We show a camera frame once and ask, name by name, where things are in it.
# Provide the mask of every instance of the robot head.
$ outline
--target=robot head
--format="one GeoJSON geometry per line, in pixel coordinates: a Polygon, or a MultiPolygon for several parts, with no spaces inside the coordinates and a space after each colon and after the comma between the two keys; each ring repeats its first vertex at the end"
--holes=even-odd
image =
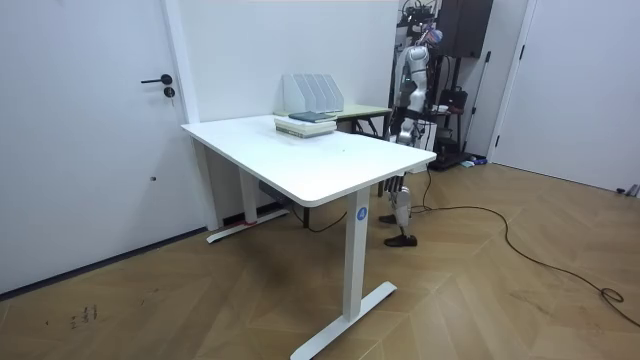
{"type": "Polygon", "coordinates": [[[422,37],[422,42],[429,46],[436,46],[442,41],[442,31],[436,29],[429,29],[422,37]]]}

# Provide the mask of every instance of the door frame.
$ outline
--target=door frame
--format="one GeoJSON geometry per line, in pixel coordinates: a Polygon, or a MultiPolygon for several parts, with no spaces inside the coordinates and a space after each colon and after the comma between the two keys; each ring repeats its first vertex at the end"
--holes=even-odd
{"type": "MultiPolygon", "coordinates": [[[[182,106],[182,114],[187,123],[200,123],[198,98],[196,97],[195,85],[189,64],[189,52],[184,40],[180,1],[162,0],[162,9],[167,28],[169,51],[173,57],[174,69],[177,72],[176,78],[178,80],[177,86],[181,94],[179,98],[182,106]]],[[[193,138],[191,138],[191,143],[194,150],[193,159],[195,159],[195,161],[191,162],[191,178],[194,181],[193,187],[196,191],[196,197],[201,205],[202,221],[209,231],[217,230],[222,226],[222,221],[216,213],[209,166],[207,163],[207,151],[202,143],[193,138]]]]}
{"type": "Polygon", "coordinates": [[[507,111],[509,110],[511,93],[515,85],[516,78],[518,77],[518,70],[520,69],[520,53],[521,51],[523,51],[522,47],[526,45],[527,38],[529,37],[529,31],[531,30],[531,23],[533,21],[533,16],[535,15],[537,5],[538,0],[528,0],[527,2],[527,10],[524,14],[522,27],[520,28],[520,35],[518,37],[518,42],[516,43],[516,48],[513,52],[513,59],[511,60],[509,77],[507,78],[507,84],[502,94],[502,101],[500,102],[498,119],[496,120],[496,123],[494,125],[493,134],[491,135],[491,142],[489,143],[489,153],[487,154],[487,160],[490,163],[493,163],[493,157],[496,153],[496,143],[498,141],[498,137],[500,136],[500,132],[502,131],[502,127],[507,116],[507,111]]]}

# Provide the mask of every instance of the book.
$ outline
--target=book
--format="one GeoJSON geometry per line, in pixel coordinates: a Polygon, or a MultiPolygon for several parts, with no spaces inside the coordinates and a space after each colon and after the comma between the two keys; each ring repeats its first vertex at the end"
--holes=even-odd
{"type": "Polygon", "coordinates": [[[322,123],[327,121],[335,121],[337,117],[327,114],[319,114],[311,111],[303,113],[289,114],[289,118],[294,120],[306,121],[310,123],[322,123]]]}
{"type": "Polygon", "coordinates": [[[315,123],[307,123],[299,120],[293,120],[289,118],[276,117],[273,119],[273,122],[275,123],[276,126],[293,130],[305,135],[337,129],[337,125],[335,121],[315,124],[315,123]]]}
{"type": "Polygon", "coordinates": [[[312,138],[312,137],[316,137],[316,136],[327,135],[327,134],[331,134],[333,132],[333,130],[326,130],[326,131],[321,131],[321,132],[312,133],[312,134],[303,134],[303,133],[297,132],[295,130],[283,128],[283,127],[280,127],[280,126],[277,126],[277,125],[276,125],[276,131],[281,132],[281,133],[285,133],[285,134],[289,134],[289,135],[293,135],[293,136],[299,137],[301,139],[308,139],[308,138],[312,138]]]}

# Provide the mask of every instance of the baseboard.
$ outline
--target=baseboard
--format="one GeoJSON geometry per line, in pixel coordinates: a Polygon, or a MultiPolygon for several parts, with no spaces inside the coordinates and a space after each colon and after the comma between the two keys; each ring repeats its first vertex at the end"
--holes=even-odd
{"type": "Polygon", "coordinates": [[[58,283],[60,281],[71,279],[73,277],[76,277],[78,275],[82,275],[82,274],[87,273],[89,271],[93,271],[93,270],[99,269],[101,267],[104,267],[104,266],[107,266],[107,265],[111,265],[113,263],[128,259],[128,258],[133,257],[133,256],[144,254],[144,253],[149,252],[151,250],[155,250],[155,249],[161,248],[163,246],[167,246],[169,244],[173,244],[175,242],[178,242],[180,240],[184,240],[184,239],[192,237],[194,235],[198,235],[198,234],[203,233],[205,231],[207,231],[207,228],[202,227],[202,228],[199,228],[199,229],[196,229],[196,230],[193,230],[193,231],[189,231],[189,232],[184,233],[184,234],[180,234],[178,236],[171,237],[171,238],[166,239],[166,240],[159,241],[157,243],[153,243],[153,244],[141,247],[139,249],[128,251],[128,252],[126,252],[124,254],[116,255],[116,256],[110,257],[108,259],[105,259],[105,260],[102,260],[102,261],[98,261],[97,263],[89,264],[89,265],[83,266],[81,268],[77,268],[77,269],[68,271],[66,273],[62,273],[60,275],[52,276],[52,277],[50,277],[48,279],[40,280],[40,281],[35,282],[33,284],[29,284],[29,285],[25,285],[23,287],[19,287],[19,288],[15,289],[15,290],[11,290],[11,291],[8,291],[6,293],[0,294],[0,301],[5,301],[5,300],[8,300],[8,299],[14,298],[16,296],[22,295],[22,294],[26,294],[28,292],[31,292],[31,291],[34,291],[34,290],[38,290],[38,289],[43,288],[45,286],[53,285],[53,284],[58,283]]]}

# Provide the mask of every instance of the stack of books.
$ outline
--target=stack of books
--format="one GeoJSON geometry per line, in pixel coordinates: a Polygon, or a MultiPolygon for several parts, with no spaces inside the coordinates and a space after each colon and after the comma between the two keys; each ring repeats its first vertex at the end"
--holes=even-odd
{"type": "Polygon", "coordinates": [[[276,125],[276,131],[297,136],[302,139],[310,137],[330,134],[337,129],[336,117],[321,115],[317,116],[297,116],[300,114],[292,114],[289,117],[275,117],[273,119],[276,125]]]}

